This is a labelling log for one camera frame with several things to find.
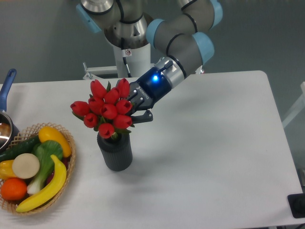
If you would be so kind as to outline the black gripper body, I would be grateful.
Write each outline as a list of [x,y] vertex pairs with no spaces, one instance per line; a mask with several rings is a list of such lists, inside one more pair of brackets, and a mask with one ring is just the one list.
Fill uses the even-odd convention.
[[156,67],[151,68],[135,82],[130,83],[130,93],[137,92],[137,100],[133,104],[134,111],[153,108],[154,104],[172,89],[169,81]]

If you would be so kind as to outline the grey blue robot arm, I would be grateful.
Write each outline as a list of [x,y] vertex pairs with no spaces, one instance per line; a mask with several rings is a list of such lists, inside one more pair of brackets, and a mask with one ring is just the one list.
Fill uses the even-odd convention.
[[[118,77],[135,77],[127,94],[133,123],[152,121],[154,104],[214,55],[207,31],[223,17],[215,0],[180,0],[172,21],[152,19],[140,0],[82,0],[79,17],[113,47]],[[137,111],[143,115],[134,116]]]

